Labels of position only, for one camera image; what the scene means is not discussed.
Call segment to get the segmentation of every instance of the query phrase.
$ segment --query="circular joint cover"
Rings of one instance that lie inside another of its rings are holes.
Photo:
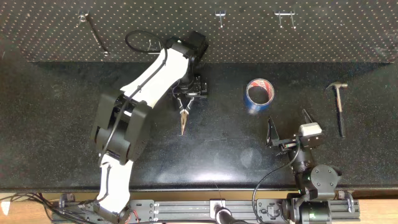
[[[338,175],[336,171],[330,166],[317,165],[311,171],[311,183],[316,189],[334,190],[337,182]]]

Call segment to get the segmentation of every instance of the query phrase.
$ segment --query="black table surface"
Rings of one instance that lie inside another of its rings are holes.
[[[148,63],[0,62],[0,190],[98,190],[101,171],[90,140],[100,93],[133,81]],[[288,162],[266,148],[267,119],[281,138],[304,123],[302,109],[320,124],[325,142],[313,150],[319,164],[343,171],[339,189],[398,187],[398,75],[394,64],[204,64],[209,95],[196,101],[183,136],[169,95],[154,108],[150,141],[134,163],[131,190],[252,189]],[[265,78],[275,88],[271,107],[250,115],[248,82]],[[338,134],[331,82],[341,90],[347,138]],[[264,189],[294,189],[289,169]]]

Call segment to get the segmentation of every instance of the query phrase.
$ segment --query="pegboard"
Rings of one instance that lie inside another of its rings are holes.
[[[29,61],[153,61],[155,55],[126,46],[132,30],[163,40],[198,31],[209,42],[204,62],[394,62],[398,56],[397,1],[5,0],[0,6],[2,43]],[[81,10],[90,13],[109,56],[90,25],[79,24]],[[215,16],[220,10],[223,28]],[[274,11],[294,11],[296,29],[290,16],[281,17],[281,28]]]

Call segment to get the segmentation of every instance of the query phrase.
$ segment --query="robotic arm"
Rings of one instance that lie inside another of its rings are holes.
[[[141,76],[120,90],[111,90],[101,95],[91,132],[102,170],[101,190],[94,201],[94,211],[98,215],[112,223],[125,223],[129,219],[126,206],[130,198],[129,180],[132,165],[149,139],[150,111],[177,81],[179,84],[176,92],[180,96],[194,98],[206,95],[206,85],[202,84],[200,76],[195,76],[193,68],[207,46],[205,36],[197,32],[192,32],[187,41],[172,37],[167,41],[166,49],[160,51],[156,61]],[[166,51],[167,60],[162,66]],[[159,67],[161,69],[151,78]],[[122,105],[137,88],[141,88],[140,91],[122,110]],[[115,124],[119,113],[122,113],[120,122]],[[115,132],[110,137],[115,125]]]

